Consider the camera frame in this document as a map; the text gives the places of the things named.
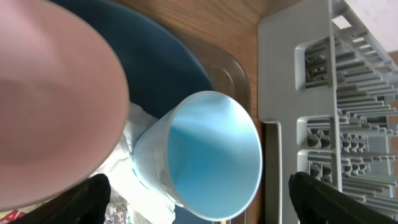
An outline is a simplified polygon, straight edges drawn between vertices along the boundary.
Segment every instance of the wooden surface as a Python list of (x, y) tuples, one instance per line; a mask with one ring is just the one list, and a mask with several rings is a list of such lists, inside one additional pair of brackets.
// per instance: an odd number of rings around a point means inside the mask
[[(257, 118), (257, 23), (299, 0), (114, 0), (159, 23), (229, 52), (242, 65), (251, 86), (251, 113)], [(263, 187), (247, 210), (248, 224), (260, 222)]]

